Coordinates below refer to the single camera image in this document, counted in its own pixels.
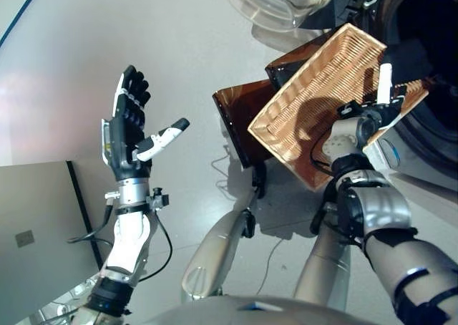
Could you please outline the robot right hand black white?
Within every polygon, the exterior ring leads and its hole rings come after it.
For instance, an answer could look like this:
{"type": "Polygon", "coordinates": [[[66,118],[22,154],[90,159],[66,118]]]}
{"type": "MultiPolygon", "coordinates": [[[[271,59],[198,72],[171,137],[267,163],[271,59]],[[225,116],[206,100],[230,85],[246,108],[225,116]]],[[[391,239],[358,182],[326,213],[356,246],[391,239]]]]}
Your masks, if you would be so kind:
{"type": "Polygon", "coordinates": [[[394,86],[392,83],[392,63],[385,62],[379,68],[379,83],[376,91],[376,101],[363,106],[361,126],[370,133],[391,127],[401,114],[407,87],[394,86]]]}

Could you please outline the robot left hand black white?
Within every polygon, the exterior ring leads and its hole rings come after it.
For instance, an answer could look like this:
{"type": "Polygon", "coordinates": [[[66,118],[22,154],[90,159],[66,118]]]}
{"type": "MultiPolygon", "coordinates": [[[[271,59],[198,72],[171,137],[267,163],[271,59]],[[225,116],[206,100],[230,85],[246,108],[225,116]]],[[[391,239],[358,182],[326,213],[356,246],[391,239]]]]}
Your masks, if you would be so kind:
{"type": "Polygon", "coordinates": [[[157,134],[146,136],[145,105],[151,98],[148,87],[144,74],[128,66],[117,83],[112,117],[102,120],[102,159],[117,182],[148,178],[152,158],[190,126],[182,117],[157,134]]]}

